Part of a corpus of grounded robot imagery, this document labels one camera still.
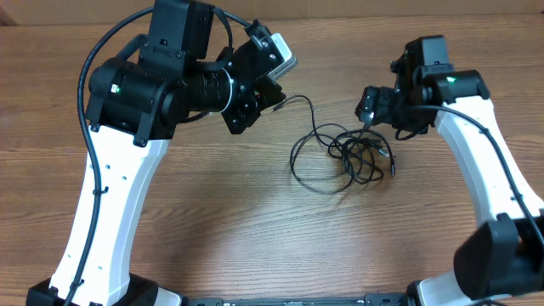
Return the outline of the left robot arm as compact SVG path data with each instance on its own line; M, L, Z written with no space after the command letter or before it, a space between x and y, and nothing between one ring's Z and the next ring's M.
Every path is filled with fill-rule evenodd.
M282 35L244 21L247 41L214 60L214 21L236 16L197 1L147 8L150 28L114 57L86 58L77 111L88 150L71 234L54 274L31 287L30 305L186 305L187 298L130 270L133 239L150 182L176 128L216 113L232 134L284 99L279 79L297 60Z

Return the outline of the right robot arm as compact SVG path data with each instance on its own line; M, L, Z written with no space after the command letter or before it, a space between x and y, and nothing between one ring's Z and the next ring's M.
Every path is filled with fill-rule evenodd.
M403 305L499 305L543 288L543 201L519 170L496 121L490 90L475 70L450 62L441 35L419 37L392 62L391 88L365 88L355 114L388 124L399 139L434 128L462 172L477 220L452 269L411 283Z

